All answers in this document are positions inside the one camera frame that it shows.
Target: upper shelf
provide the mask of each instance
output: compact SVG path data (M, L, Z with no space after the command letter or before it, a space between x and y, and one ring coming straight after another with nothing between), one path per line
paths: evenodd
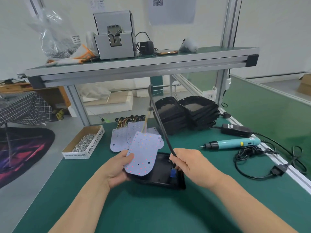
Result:
M26 70L35 88L65 86L79 83L111 81L128 78L180 74L254 66L259 48L219 46L201 47L197 53L178 53L145 58L89 62L64 66L40 66Z

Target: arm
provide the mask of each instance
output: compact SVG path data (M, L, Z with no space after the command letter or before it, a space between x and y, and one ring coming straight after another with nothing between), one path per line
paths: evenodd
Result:
M194 183L210 189L225 205L243 232L297 232L233 178L215 168L198 150L175 148L170 160Z
M110 189L127 179L123 168L134 158L127 152L123 150L94 173L49 233L95 232Z

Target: black rug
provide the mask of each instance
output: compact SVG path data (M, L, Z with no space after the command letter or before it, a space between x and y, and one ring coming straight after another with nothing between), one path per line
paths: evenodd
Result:
M0 129L0 188L18 178L49 150L55 133L47 128L9 127L13 157L9 163L9 147L4 129Z

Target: gray metal machine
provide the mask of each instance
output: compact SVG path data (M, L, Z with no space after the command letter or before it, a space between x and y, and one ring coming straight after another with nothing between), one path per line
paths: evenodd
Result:
M95 13L95 42L101 60L135 57L134 19L131 11Z

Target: hand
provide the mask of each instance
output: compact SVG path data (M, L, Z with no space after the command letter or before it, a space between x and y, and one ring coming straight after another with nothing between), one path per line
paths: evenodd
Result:
M134 154L130 153L126 156L128 150L123 150L116 156L110 158L106 163L104 163L98 171L104 176L105 181L109 188L114 188L115 186L123 183L127 180L127 176L124 169L124 165L127 165L134 158Z
M195 184L211 189L220 182L224 174L212 165L198 150L175 148L177 157L169 159L176 164L176 168L183 170Z

